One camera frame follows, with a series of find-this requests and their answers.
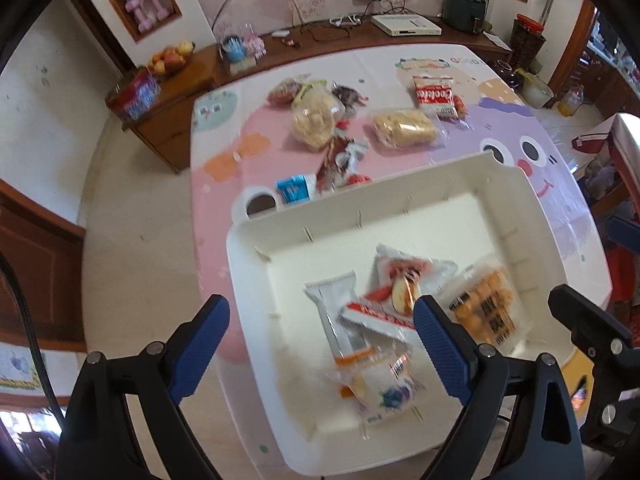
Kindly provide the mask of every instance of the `wooden sideboard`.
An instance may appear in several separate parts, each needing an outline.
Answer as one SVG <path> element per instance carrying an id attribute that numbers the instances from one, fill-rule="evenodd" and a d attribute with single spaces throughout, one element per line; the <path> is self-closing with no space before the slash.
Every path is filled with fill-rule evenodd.
<path id="1" fill-rule="evenodd" d="M 365 21 L 349 30 L 319 25 L 292 28 L 290 38 L 300 46 L 287 46 L 270 34 L 262 37 L 267 54 L 257 60 L 250 70 L 231 76 L 228 64 L 220 57 L 217 45 L 196 52 L 179 73 L 161 83 L 162 91 L 149 112 L 134 123 L 123 124 L 130 129 L 175 173 L 190 163 L 191 111 L 195 100 L 204 93 L 220 88 L 243 77 L 278 66 L 355 48 L 414 43 L 453 43 L 469 48 L 485 62 L 508 61 L 511 53 L 492 43 L 484 34 L 473 35 L 453 30 L 442 22 L 440 36 L 412 36 L 392 38 Z"/>

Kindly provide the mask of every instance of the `blue gripper pad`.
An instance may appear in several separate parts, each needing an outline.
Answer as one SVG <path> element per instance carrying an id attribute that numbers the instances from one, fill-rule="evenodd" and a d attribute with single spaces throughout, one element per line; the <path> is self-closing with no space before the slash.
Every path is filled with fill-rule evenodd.
<path id="1" fill-rule="evenodd" d="M 435 301 L 433 303 L 440 310 L 438 304 Z M 452 324 L 444 312 L 440 311 L 440 314 Z M 472 395 L 468 362 L 424 297 L 415 302 L 414 325 L 445 390 L 466 406 Z"/>
<path id="2" fill-rule="evenodd" d="M 169 385 L 169 394 L 176 406 L 184 397 L 196 391 L 228 326 L 228 301 L 222 296 L 211 296 L 196 317 L 180 325 L 167 342 L 168 347 L 171 347 L 172 340 L 182 345 L 182 350 L 173 361 Z"/>

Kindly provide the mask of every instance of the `white storage box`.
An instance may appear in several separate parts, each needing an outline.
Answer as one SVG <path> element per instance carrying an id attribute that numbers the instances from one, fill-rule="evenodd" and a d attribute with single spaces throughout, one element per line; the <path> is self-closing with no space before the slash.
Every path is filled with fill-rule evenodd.
<path id="1" fill-rule="evenodd" d="M 340 474 L 423 452 L 444 441 L 460 412 L 424 348 L 412 354 L 427 387 L 417 399 L 422 420 L 401 413 L 368 426 L 366 438 L 355 400 L 341 398 L 326 378 L 334 359 L 304 284 L 355 270 L 356 292 L 371 290 L 379 243 L 451 259 L 460 270 L 497 254 L 534 324 L 516 356 L 547 351 L 563 364 L 574 350 L 546 304 L 566 277 L 540 202 L 522 170 L 491 153 L 246 220 L 227 239 L 236 303 L 271 429 L 287 465 L 301 474 Z"/>

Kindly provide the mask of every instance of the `white device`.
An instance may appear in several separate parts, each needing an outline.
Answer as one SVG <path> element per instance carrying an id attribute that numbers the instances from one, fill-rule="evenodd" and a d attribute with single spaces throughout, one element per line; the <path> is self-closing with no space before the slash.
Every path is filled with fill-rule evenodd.
<path id="1" fill-rule="evenodd" d="M 372 23 L 390 36 L 439 36 L 442 29 L 420 14 L 376 14 Z"/>

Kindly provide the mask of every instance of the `white wall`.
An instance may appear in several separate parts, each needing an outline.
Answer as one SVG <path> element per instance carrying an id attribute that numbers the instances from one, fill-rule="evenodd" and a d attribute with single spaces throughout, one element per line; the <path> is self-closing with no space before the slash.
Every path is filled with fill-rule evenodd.
<path id="1" fill-rule="evenodd" d="M 63 0 L 53 0 L 0 74 L 0 179 L 77 222 L 118 76 Z"/>
<path id="2" fill-rule="evenodd" d="M 529 0 L 527 3 L 518 0 L 489 0 L 487 19 L 494 26 L 494 33 L 508 43 L 516 14 L 539 20 L 545 3 L 546 0 Z M 582 0 L 554 0 L 543 33 L 546 43 L 536 56 L 543 66 L 539 76 L 545 82 L 553 75 L 564 53 L 581 6 Z"/>
<path id="3" fill-rule="evenodd" d="M 213 32 L 198 0 L 175 0 L 180 18 L 158 28 L 136 43 L 109 0 L 91 0 L 100 12 L 104 22 L 135 64 L 147 64 L 156 52 L 162 52 L 167 45 L 181 41 L 194 41 L 196 49 L 215 43 Z"/>

